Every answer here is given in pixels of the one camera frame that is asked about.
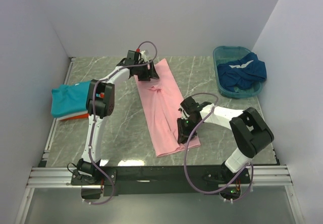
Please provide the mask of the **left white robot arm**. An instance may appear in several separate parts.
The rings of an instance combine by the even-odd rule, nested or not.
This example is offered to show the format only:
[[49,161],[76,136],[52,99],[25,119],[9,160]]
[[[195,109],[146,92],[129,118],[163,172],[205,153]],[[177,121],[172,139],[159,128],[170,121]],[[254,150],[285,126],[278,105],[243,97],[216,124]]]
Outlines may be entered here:
[[139,48],[129,50],[127,56],[107,76],[90,81],[86,99],[88,133],[83,154],[77,163],[77,169],[83,172],[83,179],[88,184],[94,185],[101,178],[98,170],[101,142],[107,118],[114,111],[116,86],[133,76],[144,82],[159,79],[153,60],[148,60]]

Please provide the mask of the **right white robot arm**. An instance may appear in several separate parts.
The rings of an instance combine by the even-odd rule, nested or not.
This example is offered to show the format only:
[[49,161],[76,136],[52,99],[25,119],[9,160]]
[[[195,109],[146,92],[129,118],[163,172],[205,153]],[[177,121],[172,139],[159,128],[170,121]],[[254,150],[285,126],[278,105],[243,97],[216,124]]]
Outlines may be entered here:
[[197,136],[196,126],[210,123],[232,131],[237,148],[223,163],[222,179],[233,183],[239,178],[239,170],[274,140],[274,135],[259,112],[216,106],[211,102],[199,104],[193,97],[180,103],[181,117],[177,119],[178,143],[187,143]]

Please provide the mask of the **pink t shirt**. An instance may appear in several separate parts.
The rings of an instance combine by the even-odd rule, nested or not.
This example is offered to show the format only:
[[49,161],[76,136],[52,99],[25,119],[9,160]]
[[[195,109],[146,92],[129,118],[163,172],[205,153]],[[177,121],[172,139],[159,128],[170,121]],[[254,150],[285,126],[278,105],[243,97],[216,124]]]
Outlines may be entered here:
[[183,151],[178,143],[177,119],[181,117],[180,103],[184,100],[166,59],[155,65],[159,79],[139,81],[137,89],[145,114],[149,134],[157,157]]

